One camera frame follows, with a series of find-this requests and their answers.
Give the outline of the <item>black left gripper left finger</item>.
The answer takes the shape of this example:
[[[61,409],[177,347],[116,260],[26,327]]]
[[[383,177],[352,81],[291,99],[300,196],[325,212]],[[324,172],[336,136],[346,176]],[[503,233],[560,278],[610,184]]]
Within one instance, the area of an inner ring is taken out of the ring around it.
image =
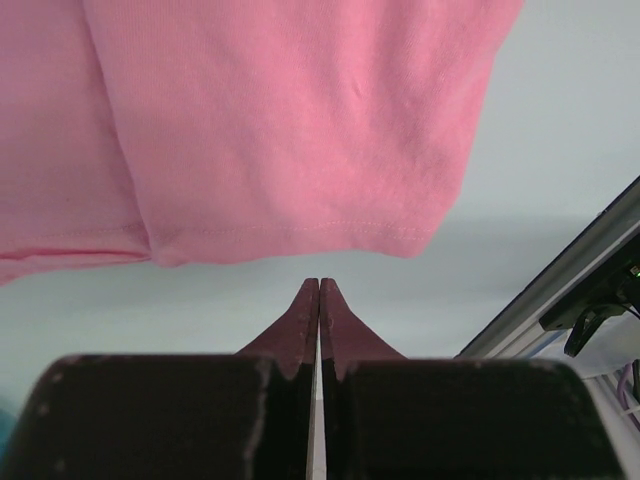
[[[5,479],[307,479],[319,283],[227,354],[76,354],[35,383]]]

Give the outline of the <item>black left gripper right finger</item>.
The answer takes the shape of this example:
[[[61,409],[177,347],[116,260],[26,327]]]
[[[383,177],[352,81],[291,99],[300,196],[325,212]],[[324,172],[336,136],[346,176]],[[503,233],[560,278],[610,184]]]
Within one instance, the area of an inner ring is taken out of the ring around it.
[[[547,360],[409,359],[319,290],[331,479],[621,479],[584,383]]]

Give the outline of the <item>pink t shirt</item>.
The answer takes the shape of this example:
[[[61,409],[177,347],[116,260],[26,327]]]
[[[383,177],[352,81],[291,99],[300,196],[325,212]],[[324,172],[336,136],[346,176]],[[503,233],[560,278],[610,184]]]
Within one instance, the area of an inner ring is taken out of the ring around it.
[[[420,254],[519,1],[5,1],[1,280]]]

